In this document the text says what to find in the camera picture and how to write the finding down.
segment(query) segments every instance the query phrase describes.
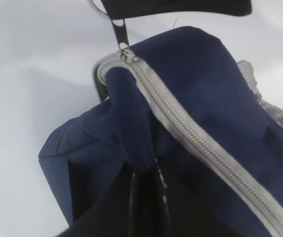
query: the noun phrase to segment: white surface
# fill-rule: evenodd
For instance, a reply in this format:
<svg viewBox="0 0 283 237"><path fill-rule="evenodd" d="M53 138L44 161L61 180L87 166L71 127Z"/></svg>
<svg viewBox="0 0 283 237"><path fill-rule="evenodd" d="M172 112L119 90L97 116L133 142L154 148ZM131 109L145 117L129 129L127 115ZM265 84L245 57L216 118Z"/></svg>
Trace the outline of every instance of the white surface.
<svg viewBox="0 0 283 237"><path fill-rule="evenodd" d="M192 25L250 61L265 99L283 108L283 0L253 14L170 13L127 21L131 44ZM67 227L38 164L48 135L98 103L91 69L117 50L85 0L0 0L0 237L52 237Z"/></svg>

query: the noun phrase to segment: gray zipper tape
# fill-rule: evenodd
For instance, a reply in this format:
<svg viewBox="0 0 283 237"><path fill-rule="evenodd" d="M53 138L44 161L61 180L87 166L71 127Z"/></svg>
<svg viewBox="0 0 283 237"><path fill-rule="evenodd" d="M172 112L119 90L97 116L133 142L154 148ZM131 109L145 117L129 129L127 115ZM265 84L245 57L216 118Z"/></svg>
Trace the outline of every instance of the gray zipper tape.
<svg viewBox="0 0 283 237"><path fill-rule="evenodd" d="M223 179L273 237L283 237L283 207L191 118L143 59L136 56L133 56L134 60L131 58L126 62L116 54L100 61L97 69L100 81L105 84L105 74L113 67L128 69L153 114L172 136Z"/></svg>

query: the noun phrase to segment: zipper pull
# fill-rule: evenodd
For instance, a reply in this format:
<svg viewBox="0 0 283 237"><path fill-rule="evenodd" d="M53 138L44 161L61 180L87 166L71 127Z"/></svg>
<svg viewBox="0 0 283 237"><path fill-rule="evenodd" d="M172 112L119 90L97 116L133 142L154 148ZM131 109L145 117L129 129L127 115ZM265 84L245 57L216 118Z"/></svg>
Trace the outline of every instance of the zipper pull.
<svg viewBox="0 0 283 237"><path fill-rule="evenodd" d="M128 64L138 61L136 55L128 48L122 50L121 59Z"/></svg>

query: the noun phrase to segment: metal zipper pull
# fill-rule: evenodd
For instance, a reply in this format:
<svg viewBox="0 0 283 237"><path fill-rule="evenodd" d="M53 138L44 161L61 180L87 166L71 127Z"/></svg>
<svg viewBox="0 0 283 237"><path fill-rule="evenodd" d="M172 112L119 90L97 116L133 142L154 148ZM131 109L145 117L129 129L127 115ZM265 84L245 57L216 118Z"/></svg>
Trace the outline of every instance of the metal zipper pull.
<svg viewBox="0 0 283 237"><path fill-rule="evenodd" d="M122 25L121 26L118 26L114 22L114 20L111 20L111 23L113 25L115 36L116 36L116 39L117 39L118 48L120 49L121 55L123 55L123 50L126 49L126 48L129 48L129 41L128 41L125 19L122 19Z"/></svg>

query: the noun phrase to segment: zipper seam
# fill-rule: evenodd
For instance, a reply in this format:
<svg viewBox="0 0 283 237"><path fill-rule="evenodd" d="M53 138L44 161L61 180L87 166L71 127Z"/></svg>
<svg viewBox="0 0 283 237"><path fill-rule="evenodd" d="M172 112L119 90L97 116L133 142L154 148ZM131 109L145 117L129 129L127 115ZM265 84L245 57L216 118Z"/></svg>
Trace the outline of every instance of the zipper seam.
<svg viewBox="0 0 283 237"><path fill-rule="evenodd" d="M167 115L169 117L169 120L171 120L173 123L176 122L177 126L181 133L186 137L187 140L189 140L190 142L194 140L194 143L199 143L199 146L197 147L201 152L203 152L205 154L205 157L208 158L212 163L217 163L218 165L220 165L222 167L222 169L219 169L220 172L222 173L226 173L227 175L229 175L230 177L232 177L235 181L235 185L239 185L240 188L242 188L243 190L247 191L252 198L254 199L253 201L256 201L258 203L258 205L262 206L263 208L266 208L268 210L268 212L270 213L270 215L272 215L274 218L276 218L279 222L281 222L280 217L278 217L274 211L269 207L269 205L266 203L266 201L259 195L257 194L257 192L246 182L243 180L243 178L237 173L235 172L228 164L226 164L226 162L216 154L216 152L210 148L209 145L206 144L205 141L203 141L201 139L201 137L199 137L184 121L183 119L179 116L179 114L173 109L173 107L169 104L169 102L167 102L166 98L159 92L158 89L154 89L156 88L156 86L154 85L154 83L152 82L152 80L149 78L149 76L147 75L147 73L138 66L138 62L135 63L136 68L134 68L133 65L131 65L131 67L133 69L138 69L139 71L141 71L141 73L143 74L143 76L145 76L149 81L144 81L142 80L144 83L148 82L150 84L152 84L151 86L152 91L154 92L154 94L156 95L156 97L161 97L161 99L164 102L159 102L161 106L165 107L164 109L162 109L162 111L165 114L169 114L172 117L176 117L176 118L171 118L169 115Z"/></svg>
<svg viewBox="0 0 283 237"><path fill-rule="evenodd" d="M158 104L162 113L165 114L166 118L169 119L173 126L175 126L175 128L178 129L179 132L186 138L187 142L189 142L191 146L194 146L195 149L199 150L201 156L203 156L201 159L203 161L204 159L208 159L208 161L212 163L215 169L218 170L218 172L220 172L222 175L224 175L226 179L228 179L228 182L231 183L235 188L237 188L238 191L241 192L242 195L244 195L244 197L247 198L250 203L261 213L261 215L263 215L266 221L268 221L273 229L277 231L278 235L283 236L283 218L277 214L277 210L274 211L271 208L271 205L269 205L264 200L259 192L251 187L251 185L243 177L241 177L241 175L239 175L232 169L227 161L219 156L217 152L212 147L210 147L210 145L208 145L206 141L204 141L204 139L202 139L194 130L191 129L190 126L186 124L183 118L175 111L173 105L171 105L169 101L167 101L165 96L160 92L160 89L155 84L155 82L153 82L147 72L142 68L140 62L133 61L128 63L118 57L108 58L107 62L104 61L103 65L100 67L101 69L99 69L98 76L100 81L105 84L105 81L101 76L101 72L106 67L116 62L123 63L127 69L131 68L135 72L136 76L138 76L136 80L139 80L143 84L149 95Z"/></svg>

